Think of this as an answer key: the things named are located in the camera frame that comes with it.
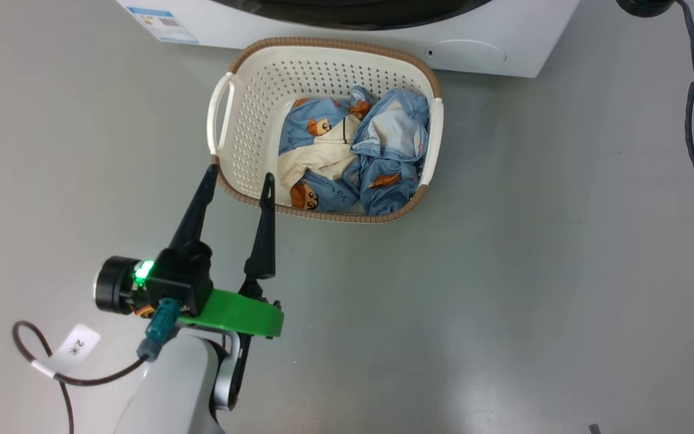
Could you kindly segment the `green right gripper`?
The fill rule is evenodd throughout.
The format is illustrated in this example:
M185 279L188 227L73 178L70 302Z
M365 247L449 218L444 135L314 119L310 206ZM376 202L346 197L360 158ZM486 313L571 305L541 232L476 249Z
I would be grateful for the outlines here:
M673 0L617 0L617 5L634 17L656 17L674 5Z

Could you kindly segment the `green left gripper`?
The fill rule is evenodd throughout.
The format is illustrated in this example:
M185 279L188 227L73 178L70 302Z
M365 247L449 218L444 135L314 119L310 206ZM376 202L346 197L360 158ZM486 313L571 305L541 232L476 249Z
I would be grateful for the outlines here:
M190 201L170 249L185 251L201 241L207 207L214 198L219 165L211 164ZM277 338L284 314L263 296L260 280L276 275L275 178L267 173L259 200L258 230L251 255L245 263L245 281L239 293L213 288L208 258L187 259L160 256L157 260L121 256L102 264L94 283L94 301L99 310L134 314L149 319L146 334L165 338L177 324L205 330Z

